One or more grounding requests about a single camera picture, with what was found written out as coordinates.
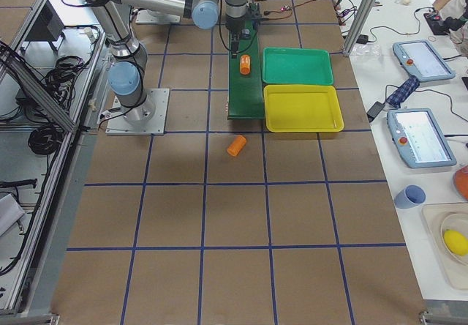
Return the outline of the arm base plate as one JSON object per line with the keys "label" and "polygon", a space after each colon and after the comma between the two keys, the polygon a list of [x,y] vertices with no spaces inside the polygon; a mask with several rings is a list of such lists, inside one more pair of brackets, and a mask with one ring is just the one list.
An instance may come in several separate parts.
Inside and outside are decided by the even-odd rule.
{"label": "arm base plate", "polygon": [[146,101],[125,116],[126,108],[107,121],[107,135],[163,135],[169,102],[169,89],[144,89]]}

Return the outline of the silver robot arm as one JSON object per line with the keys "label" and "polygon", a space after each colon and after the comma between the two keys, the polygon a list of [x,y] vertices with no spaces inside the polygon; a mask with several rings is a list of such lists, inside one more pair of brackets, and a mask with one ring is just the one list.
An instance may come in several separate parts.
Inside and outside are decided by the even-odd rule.
{"label": "silver robot arm", "polygon": [[214,27],[225,13],[230,42],[225,47],[232,56],[239,52],[248,0],[84,0],[104,29],[116,63],[110,68],[108,83],[121,105],[121,117],[128,123],[143,123],[154,116],[156,104],[144,88],[147,51],[122,15],[124,7],[186,18],[200,29]]}

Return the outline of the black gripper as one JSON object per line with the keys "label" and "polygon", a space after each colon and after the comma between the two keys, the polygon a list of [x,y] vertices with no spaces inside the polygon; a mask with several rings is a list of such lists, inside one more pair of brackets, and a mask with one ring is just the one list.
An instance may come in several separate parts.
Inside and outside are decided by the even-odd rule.
{"label": "black gripper", "polygon": [[238,41],[245,26],[245,16],[234,18],[226,15],[225,17],[226,28],[230,33],[230,58],[235,59],[238,55]]}

